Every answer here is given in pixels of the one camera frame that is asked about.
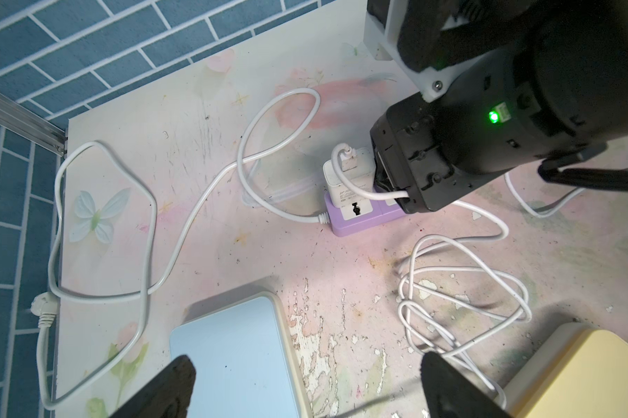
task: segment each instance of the robotic arm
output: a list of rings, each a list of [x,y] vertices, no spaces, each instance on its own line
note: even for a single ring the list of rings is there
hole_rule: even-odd
[[[628,191],[628,171],[560,170],[628,135],[628,0],[368,0],[365,44],[421,90],[370,131],[404,212],[537,160],[545,181]]]

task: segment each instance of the table surface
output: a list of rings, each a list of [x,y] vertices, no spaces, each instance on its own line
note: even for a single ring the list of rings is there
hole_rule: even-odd
[[[71,120],[68,152],[89,140],[103,141],[154,194],[159,215],[153,281],[164,271],[202,190],[235,159],[244,127],[276,93],[309,86],[320,92],[322,104],[300,138],[256,167],[254,182],[282,208],[310,214],[324,207],[320,167],[332,147],[342,141],[369,146],[369,129],[387,106],[416,91],[394,62],[368,55],[361,43],[364,6],[364,0],[336,0]],[[307,106],[302,96],[277,105],[252,134],[248,153],[284,138]],[[628,137],[612,143],[594,164],[628,167]],[[544,184],[534,164],[512,175],[533,203],[567,191]],[[94,231],[77,242],[66,233],[65,288],[87,294],[138,290],[149,205],[96,149],[68,169],[64,228],[70,231],[80,222],[72,205],[81,191],[90,193],[100,209],[124,188],[129,199],[110,220],[111,243],[101,243]],[[470,247],[491,267],[526,283],[534,312],[531,323],[512,326],[470,350],[482,370],[506,384],[558,325],[573,319],[609,329],[628,342],[628,193],[586,191],[548,219],[519,210],[502,179],[465,200],[509,224],[509,238]],[[121,368],[57,414],[95,418],[103,408],[112,413],[169,362],[172,329],[253,284],[271,289],[284,305],[315,416],[354,409],[368,417],[424,416],[415,380],[420,356],[410,353],[397,319],[394,266],[427,233],[495,232],[487,220],[447,207],[337,238],[329,226],[290,222],[251,207],[236,175],[227,176],[195,219],[168,281],[151,296],[149,323],[138,346]],[[455,251],[421,263],[427,262],[470,263]],[[500,313],[513,309],[506,294],[483,276],[433,273],[427,279],[449,294],[466,294],[473,304],[491,305]],[[493,324],[434,299],[424,300],[427,309],[460,340]],[[58,392],[123,347],[137,318],[136,302],[63,302]],[[383,401],[367,406],[377,398]]]

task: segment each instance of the white charger adapter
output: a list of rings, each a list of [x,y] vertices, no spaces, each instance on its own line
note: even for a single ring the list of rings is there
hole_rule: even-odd
[[[345,157],[343,155],[340,155],[340,157],[342,158],[342,171],[344,175],[359,188],[367,190],[368,192],[373,191],[374,172],[377,166],[374,162],[372,152],[367,148],[358,148],[353,150],[351,157]],[[364,199],[344,186],[339,177],[335,174],[331,160],[327,160],[323,165],[323,176],[328,185],[330,199],[335,207],[342,208],[351,205],[353,202],[359,202]]]

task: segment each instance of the cable connector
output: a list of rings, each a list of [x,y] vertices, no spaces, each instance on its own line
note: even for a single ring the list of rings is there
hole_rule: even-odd
[[[49,328],[54,323],[59,313],[60,300],[51,292],[44,292],[33,299],[30,304],[30,312],[39,316],[38,328]]]
[[[342,171],[352,170],[358,167],[358,158],[355,148],[348,146],[339,153],[339,159],[342,162]]]
[[[330,214],[327,213],[327,212],[319,213],[318,214],[318,222],[321,225],[324,225],[326,223],[330,223]]]

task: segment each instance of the white cable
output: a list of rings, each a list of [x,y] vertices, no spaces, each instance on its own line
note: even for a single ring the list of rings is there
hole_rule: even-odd
[[[509,172],[504,173],[504,182],[506,183],[506,186],[509,188],[509,191],[511,192],[511,194],[519,202],[520,206],[522,206],[522,208],[525,209],[527,213],[538,218],[547,218],[549,216],[552,216],[553,214],[558,212],[560,209],[562,209],[562,206],[567,205],[567,202],[569,202],[571,199],[575,198],[582,191],[585,190],[584,187],[574,188],[573,190],[567,192],[567,194],[560,197],[560,199],[557,199],[555,202],[551,203],[550,205],[546,205],[544,207],[539,207],[539,208],[532,208],[530,207],[530,205],[527,204],[525,200],[523,200],[522,197],[520,197],[519,192],[516,190],[516,188],[514,188],[513,183],[511,183]]]
[[[391,191],[387,193],[374,193],[367,190],[363,190],[358,186],[354,185],[351,180],[349,180],[344,172],[342,171],[342,167],[339,164],[339,153],[350,153],[351,146],[348,144],[344,144],[343,142],[335,148],[333,148],[333,155],[331,157],[331,162],[333,163],[333,171],[339,178],[339,180],[346,186],[350,191],[357,194],[358,196],[365,197],[369,200],[390,200],[390,199],[400,199],[402,197],[406,197],[409,199],[409,193],[404,190],[400,191]]]
[[[298,127],[295,130],[295,132],[293,132],[283,141],[279,142],[277,145],[271,148],[268,148],[266,150],[263,150],[259,153],[242,158],[243,149],[244,149],[244,146],[246,146],[246,141],[249,137],[249,134],[251,133],[251,130],[254,128],[254,126],[258,122],[259,118],[263,114],[265,114],[265,112],[268,109],[270,109],[273,105],[275,105],[276,102],[278,102],[279,100],[282,100],[283,98],[291,96],[293,94],[300,94],[300,93],[310,94],[314,96],[315,98],[314,107],[309,112],[309,115],[302,122],[300,127]],[[56,237],[54,239],[54,245],[52,246],[52,252],[49,256],[49,263],[48,263],[48,282],[49,282],[49,287],[51,289],[51,292],[62,300],[69,300],[71,302],[77,302],[77,303],[83,303],[83,304],[106,304],[106,303],[128,302],[131,300],[139,300],[140,301],[140,314],[139,314],[139,322],[137,324],[137,330],[135,331],[133,338],[128,342],[128,344],[125,347],[123,347],[121,351],[117,353],[116,356],[114,356],[113,358],[105,362],[101,367],[94,370],[87,377],[85,377],[82,381],[80,381],[77,385],[75,385],[72,389],[70,389],[67,393],[65,393],[64,395],[62,395],[56,400],[53,400],[51,398],[49,389],[47,388],[47,378],[46,378],[46,358],[47,358],[46,341],[48,338],[49,328],[52,325],[54,317],[49,316],[49,315],[40,317],[40,322],[38,322],[38,327],[40,328],[40,332],[38,334],[38,345],[36,348],[36,356],[37,356],[37,367],[38,367],[38,379],[39,379],[39,384],[40,384],[40,398],[42,399],[42,405],[46,409],[50,409],[50,410],[55,409],[63,405],[64,403],[66,403],[67,400],[70,399],[73,395],[76,395],[80,391],[88,388],[90,385],[93,384],[93,382],[98,380],[104,373],[108,372],[119,361],[121,361],[121,359],[128,353],[128,351],[130,351],[130,349],[135,345],[135,343],[137,343],[137,340],[141,337],[147,325],[147,317],[149,313],[148,311],[149,297],[148,296],[152,294],[153,292],[155,292],[156,290],[158,290],[165,283],[165,280],[168,279],[168,276],[172,272],[172,269],[177,261],[177,257],[179,256],[179,251],[181,250],[181,247],[184,244],[184,239],[186,238],[186,235],[188,234],[188,231],[193,223],[193,220],[195,219],[196,214],[198,213],[198,211],[200,210],[200,208],[202,207],[203,203],[208,198],[212,190],[217,186],[219,181],[228,172],[230,172],[235,167],[237,167],[238,163],[242,165],[245,163],[249,163],[251,161],[258,160],[264,156],[268,156],[270,154],[275,153],[276,151],[280,150],[281,148],[286,146],[288,143],[290,143],[293,139],[295,139],[295,137],[298,136],[298,134],[300,134],[307,127],[307,125],[309,125],[309,122],[312,120],[312,118],[318,111],[319,105],[320,105],[320,96],[315,90],[310,89],[310,88],[297,88],[295,90],[291,90],[291,91],[282,93],[279,96],[276,96],[258,112],[256,117],[254,117],[254,119],[249,124],[249,127],[244,132],[244,135],[242,137],[242,142],[240,143],[240,149],[238,151],[237,161],[225,166],[219,172],[219,174],[214,178],[214,180],[212,180],[212,182],[209,184],[207,189],[205,189],[200,199],[198,199],[188,219],[186,220],[184,227],[181,230],[181,233],[179,234],[179,238],[177,240],[175,248],[172,252],[172,255],[170,256],[170,261],[168,262],[168,266],[165,268],[165,272],[163,272],[163,275],[161,276],[161,278],[151,287],[149,286],[149,268],[151,265],[151,251],[153,248],[153,238],[155,234],[156,214],[157,214],[156,200],[154,199],[153,195],[151,195],[149,190],[138,179],[136,179],[131,173],[129,173],[122,166],[122,164],[112,155],[109,149],[107,149],[107,147],[101,144],[100,142],[97,142],[97,141],[86,142],[83,145],[81,145],[79,148],[77,148],[73,153],[68,155],[68,157],[61,164],[59,171],[56,173],[56,179],[54,181],[54,198],[56,202],[56,212],[58,213],[58,216],[59,216],[59,227],[56,230]],[[77,158],[77,156],[79,156],[85,150],[89,149],[92,146],[96,146],[100,148],[101,151],[105,153],[105,155],[107,155],[107,157],[109,158],[111,163],[115,166],[115,168],[124,177],[130,180],[135,185],[135,187],[138,188],[142,192],[142,194],[144,194],[147,197],[147,199],[149,200],[149,205],[151,206],[151,215],[149,217],[149,232],[147,234],[147,242],[145,245],[145,257],[144,257],[144,262],[142,265],[142,278],[141,278],[142,280],[140,282],[140,290],[138,292],[117,294],[117,295],[110,295],[110,296],[92,296],[92,295],[76,294],[76,293],[69,292],[65,289],[60,288],[58,283],[56,282],[54,268],[56,265],[56,255],[59,252],[59,245],[61,241],[61,233],[62,233],[62,228],[63,228],[63,212],[62,212],[63,205],[62,205],[61,192],[60,192],[61,179],[63,177],[63,174],[67,170],[68,166],[70,165],[70,163],[72,163],[75,160],[75,158]],[[283,212],[279,209],[276,209],[275,207],[272,207],[271,205],[267,204],[262,199],[260,199],[255,194],[255,192],[253,192],[253,190],[249,187],[248,183],[246,182],[246,179],[242,181],[242,185],[247,190],[247,192],[249,192],[251,196],[253,196],[259,203],[263,202],[264,204],[263,203],[261,204],[263,204],[264,207],[276,213],[277,215],[285,217],[286,219],[291,219],[291,220],[295,220],[299,222],[312,222],[312,223],[313,222],[320,222],[320,223],[330,222],[329,216],[327,213],[322,213],[318,216],[311,216],[311,217],[298,217],[296,215]]]
[[[426,353],[427,351],[436,351],[441,354],[442,357],[448,358],[453,362],[459,364],[465,369],[475,373],[478,378],[485,384],[488,389],[494,390],[498,393],[498,403],[502,408],[506,407],[506,396],[504,391],[496,382],[494,382],[491,378],[485,375],[485,373],[481,372],[474,361],[467,354],[467,350],[479,342],[491,337],[502,329],[506,328],[513,322],[529,322],[532,319],[532,311],[528,306],[528,290],[525,285],[514,276],[500,272],[498,270],[494,270],[489,268],[476,254],[474,254],[468,247],[462,245],[462,242],[474,242],[474,241],[498,241],[500,239],[505,238],[509,234],[509,227],[506,225],[502,219],[499,219],[494,214],[477,207],[476,205],[472,205],[471,203],[463,202],[463,201],[454,201],[454,205],[464,207],[471,211],[475,211],[480,213],[482,216],[488,218],[490,221],[494,222],[497,226],[500,227],[501,232],[497,235],[490,236],[480,236],[480,237],[463,237],[451,239],[449,237],[445,237],[439,234],[430,234],[426,235],[423,238],[419,239],[416,245],[414,246],[411,256],[404,259],[400,264],[398,269],[399,273],[402,273],[405,264],[409,264],[409,270],[406,274],[402,275],[400,280],[399,294],[402,301],[397,307],[397,313],[400,317],[400,321],[405,328],[405,334],[407,337],[407,341],[409,345],[419,353]],[[426,241],[438,240],[438,243],[427,246],[424,249],[421,249],[421,246]],[[436,265],[429,266],[416,269],[416,259],[421,255],[427,254],[431,251],[435,251],[436,249],[453,246],[458,248],[465,254],[467,254],[477,266],[451,266],[451,265]],[[510,315],[503,316],[497,313],[489,312],[485,309],[479,308],[477,306],[471,305],[465,301],[458,300],[454,297],[451,297],[442,292],[438,292],[437,290],[429,289],[425,286],[421,286],[414,282],[414,276],[419,273],[426,272],[476,272],[476,273],[486,273],[488,274],[497,284],[499,284],[510,296],[515,299],[519,307]],[[505,280],[512,281],[515,283],[521,294],[518,294],[513,288],[511,288]],[[404,285],[408,284],[408,292],[405,294]],[[480,333],[476,337],[472,338],[468,342],[461,344],[453,335],[451,331],[449,331],[446,327],[437,322],[429,313],[427,313],[426,309],[418,302],[413,299],[414,289],[418,289],[419,291],[427,292],[431,295],[435,295],[438,297],[442,297],[445,300],[461,305],[462,307],[471,310],[472,312],[476,312],[478,314],[486,315],[495,320],[501,321],[499,324],[494,327],[486,330],[485,332]],[[414,313],[417,317],[427,322],[429,325],[433,326],[437,333],[442,337],[442,339],[448,344],[450,347],[445,348],[437,345],[433,340],[428,339],[425,335],[419,332],[412,324],[411,324],[411,313]],[[413,337],[418,338],[421,341],[420,345],[417,345],[413,341]]]

